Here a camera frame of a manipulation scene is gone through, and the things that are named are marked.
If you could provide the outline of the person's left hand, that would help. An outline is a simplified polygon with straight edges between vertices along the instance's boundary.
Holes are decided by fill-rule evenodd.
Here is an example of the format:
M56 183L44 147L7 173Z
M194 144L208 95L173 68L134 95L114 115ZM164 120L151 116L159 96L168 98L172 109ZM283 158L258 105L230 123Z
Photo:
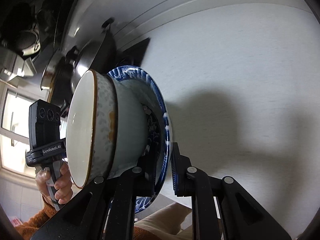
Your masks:
M57 190L55 199L59 204L66 204L73 196L71 173L67 163L63 163L60 168L61 177L55 182L54 188ZM35 181L37 188L44 197L44 201L54 207L52 198L48 192L46 181L50 179L50 172L41 170L36 174Z

